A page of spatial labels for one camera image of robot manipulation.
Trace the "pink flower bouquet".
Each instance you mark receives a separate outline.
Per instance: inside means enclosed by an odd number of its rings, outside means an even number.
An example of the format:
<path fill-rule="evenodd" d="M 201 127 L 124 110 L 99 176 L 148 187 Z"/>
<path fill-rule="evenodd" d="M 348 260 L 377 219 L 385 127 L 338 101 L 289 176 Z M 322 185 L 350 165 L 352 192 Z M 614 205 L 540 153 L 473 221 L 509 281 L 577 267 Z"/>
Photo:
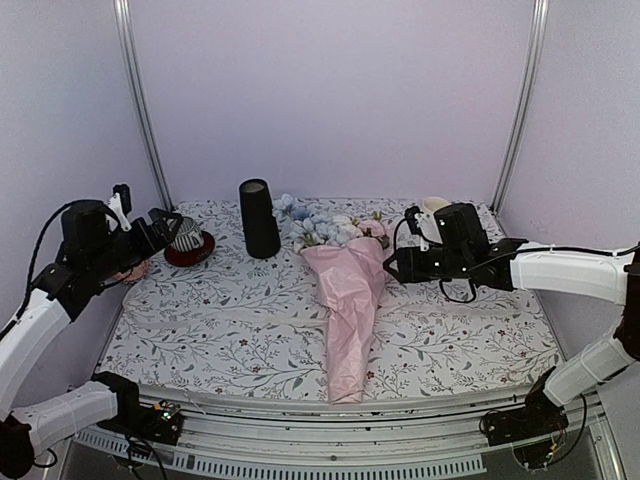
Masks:
<path fill-rule="evenodd" d="M 327 398 L 332 404 L 363 399 L 376 309 L 383 296 L 383 214 L 333 214 L 289 194 L 273 202 L 278 224 L 317 277 L 320 302 L 330 308 L 326 333 Z"/>

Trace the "cream printed ribbon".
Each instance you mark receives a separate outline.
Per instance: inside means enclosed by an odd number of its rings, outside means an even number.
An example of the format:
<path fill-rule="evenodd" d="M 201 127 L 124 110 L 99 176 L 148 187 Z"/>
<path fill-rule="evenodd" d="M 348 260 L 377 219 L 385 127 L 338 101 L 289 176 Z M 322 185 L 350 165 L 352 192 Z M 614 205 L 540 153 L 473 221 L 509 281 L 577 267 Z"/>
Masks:
<path fill-rule="evenodd" d="M 438 297 L 433 302 L 421 299 L 381 304 L 376 309 L 375 322 L 402 326 L 410 321 L 459 322 L 464 325 L 476 320 L 512 319 L 528 313 L 531 300 L 489 298 L 470 304 L 447 302 Z M 123 307 L 121 322 L 149 331 L 179 329 L 194 326 L 217 326 L 223 322 L 254 327 L 268 325 L 326 326 L 332 314 L 330 308 L 314 300 L 286 302 L 273 306 L 178 305 L 173 301 L 153 303 L 149 300 L 130 301 Z"/>

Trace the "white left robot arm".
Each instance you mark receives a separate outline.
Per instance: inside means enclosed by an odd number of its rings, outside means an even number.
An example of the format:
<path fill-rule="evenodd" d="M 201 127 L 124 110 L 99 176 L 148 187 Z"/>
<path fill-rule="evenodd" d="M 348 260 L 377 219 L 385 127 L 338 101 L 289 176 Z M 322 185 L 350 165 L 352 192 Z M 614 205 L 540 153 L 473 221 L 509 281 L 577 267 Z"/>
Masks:
<path fill-rule="evenodd" d="M 63 240 L 41 272 L 30 268 L 23 301 L 1 331 L 1 473 L 24 477 L 37 457 L 91 425 L 135 439 L 146 448 L 177 444 L 184 419 L 166 407 L 144 406 L 138 385 L 102 372 L 47 401 L 17 408 L 18 390 L 49 344 L 78 319 L 90 301 L 164 250 L 183 223 L 154 208 L 148 220 L 129 221 L 127 195 L 108 202 L 75 200 L 55 211 Z"/>

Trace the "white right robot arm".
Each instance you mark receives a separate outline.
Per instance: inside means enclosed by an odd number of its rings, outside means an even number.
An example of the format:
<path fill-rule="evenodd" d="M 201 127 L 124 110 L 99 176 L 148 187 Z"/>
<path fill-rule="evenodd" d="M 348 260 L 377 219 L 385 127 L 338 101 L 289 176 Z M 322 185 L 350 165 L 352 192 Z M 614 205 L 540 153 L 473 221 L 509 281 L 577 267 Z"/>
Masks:
<path fill-rule="evenodd" d="M 639 360 L 639 249 L 597 250 L 554 246 L 522 238 L 490 242 L 477 210 L 452 203 L 434 211 L 413 206 L 402 220 L 418 237 L 395 247 L 383 266 L 401 284 L 454 279 L 470 288 L 542 290 L 592 297 L 623 308 L 619 324 L 534 384 L 517 415 L 517 427 L 537 436 L 561 409 Z"/>

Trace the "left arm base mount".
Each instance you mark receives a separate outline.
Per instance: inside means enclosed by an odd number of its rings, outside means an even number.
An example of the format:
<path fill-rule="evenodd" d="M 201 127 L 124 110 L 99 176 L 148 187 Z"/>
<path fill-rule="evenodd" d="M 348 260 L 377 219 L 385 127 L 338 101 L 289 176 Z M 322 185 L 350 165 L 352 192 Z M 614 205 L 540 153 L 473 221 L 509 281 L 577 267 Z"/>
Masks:
<path fill-rule="evenodd" d="M 161 400 L 143 405 L 135 397 L 117 399 L 117 414 L 98 423 L 102 429 L 141 440 L 176 446 L 184 424 L 179 404 Z"/>

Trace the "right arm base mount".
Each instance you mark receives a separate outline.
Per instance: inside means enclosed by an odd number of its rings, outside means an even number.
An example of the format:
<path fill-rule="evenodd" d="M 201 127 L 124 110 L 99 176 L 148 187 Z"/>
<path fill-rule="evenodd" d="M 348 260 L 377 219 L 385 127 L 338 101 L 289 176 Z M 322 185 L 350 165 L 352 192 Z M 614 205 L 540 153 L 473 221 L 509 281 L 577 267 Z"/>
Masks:
<path fill-rule="evenodd" d="M 545 382 L 555 370 L 552 367 L 532 386 L 524 405 L 511 410 L 490 410 L 479 421 L 479 431 L 490 446 L 529 440 L 549 435 L 550 438 L 516 447 L 516 461 L 526 470 L 549 467 L 559 448 L 569 421 L 562 406 L 556 406 L 543 393 Z"/>

